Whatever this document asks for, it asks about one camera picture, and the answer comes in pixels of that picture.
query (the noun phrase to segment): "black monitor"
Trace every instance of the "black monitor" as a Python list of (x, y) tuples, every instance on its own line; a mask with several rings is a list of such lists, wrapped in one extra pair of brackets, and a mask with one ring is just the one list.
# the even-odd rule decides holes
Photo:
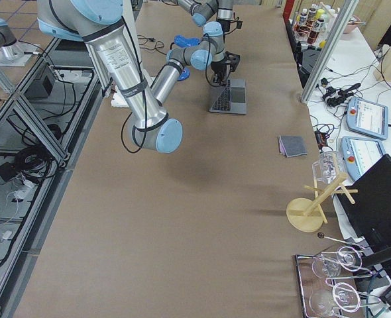
[[(385, 154), (361, 176), (351, 189), (356, 203), (338, 195), (351, 225), (363, 236), (374, 252), (391, 246), (391, 157)], [(391, 279), (391, 260), (382, 263)]]

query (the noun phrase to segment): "white table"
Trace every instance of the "white table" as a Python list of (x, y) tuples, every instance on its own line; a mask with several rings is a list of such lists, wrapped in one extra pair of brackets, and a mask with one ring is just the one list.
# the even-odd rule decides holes
[[(376, 61), (375, 55), (372, 50), (366, 43), (363, 35), (361, 34), (359, 29), (355, 29), (350, 34), (343, 34), (328, 65), (327, 70), (324, 71), (323, 77), (327, 78), (336, 78), (332, 80), (329, 84), (334, 88), (344, 87), (348, 88), (349, 86), (362, 82), (359, 91), (362, 92), (363, 98), (369, 101), (373, 101), (379, 104), (383, 104), (388, 106), (389, 108), (389, 123), (391, 124), (391, 89), (388, 84), (385, 82), (378, 82), (373, 73), (375, 68), (367, 68), (362, 70), (356, 74), (345, 76), (340, 78), (341, 76), (338, 74), (352, 74), (353, 72), (359, 70), (364, 66), (369, 66), (373, 62), (375, 62), (375, 66), (378, 67), (378, 62)], [(319, 123), (329, 123), (334, 124), (336, 127), (340, 125), (340, 120), (334, 117), (331, 113), (327, 111), (326, 104), (321, 101), (323, 92), (325, 90), (316, 89), (313, 95), (310, 98), (308, 103), (309, 112), (312, 116), (316, 117)], [(334, 112), (336, 109), (328, 108), (331, 112)], [(341, 107), (336, 115), (342, 115), (344, 107)], [(311, 118), (312, 124), (316, 125), (316, 119)], [(388, 138), (384, 140), (382, 143), (386, 152), (391, 155), (391, 127), (388, 129)], [(349, 131), (347, 128), (346, 120), (343, 118), (341, 121), (341, 130), (336, 129), (331, 134), (330, 139), (328, 140), (329, 146), (334, 150), (340, 150), (340, 142), (341, 137), (343, 136), (363, 136), (361, 134), (355, 133), (353, 131)], [(337, 198), (334, 199), (334, 206), (339, 218), (339, 225), (343, 237), (345, 239), (349, 237), (356, 238), (356, 234), (349, 223), (349, 220), (341, 207)], [(377, 288), (373, 291), (373, 294), (380, 295), (386, 288)], [(374, 307), (371, 306), (372, 312), (377, 313), (380, 309), (380, 306)], [(386, 311), (380, 317), (382, 318), (391, 318), (391, 312)]]

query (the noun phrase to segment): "laptop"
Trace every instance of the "laptop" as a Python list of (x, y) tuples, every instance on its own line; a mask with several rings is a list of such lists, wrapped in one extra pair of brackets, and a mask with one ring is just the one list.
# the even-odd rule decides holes
[(212, 87), (210, 92), (211, 113), (247, 114), (246, 81), (228, 79), (226, 86)]

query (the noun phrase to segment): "laptop keyboard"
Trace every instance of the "laptop keyboard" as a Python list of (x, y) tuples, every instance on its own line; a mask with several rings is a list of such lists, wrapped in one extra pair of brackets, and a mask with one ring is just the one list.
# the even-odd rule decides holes
[(231, 88), (229, 85), (225, 87), (222, 94), (212, 107), (215, 111), (230, 111), (231, 110)]

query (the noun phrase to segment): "blue framed tablet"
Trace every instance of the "blue framed tablet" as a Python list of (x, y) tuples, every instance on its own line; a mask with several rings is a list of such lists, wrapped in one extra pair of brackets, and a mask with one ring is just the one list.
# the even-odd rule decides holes
[(354, 97), (347, 106), (347, 126), (351, 131), (380, 140), (388, 136), (388, 107)]
[(386, 153), (379, 139), (343, 137), (341, 152), (347, 173), (356, 181)]

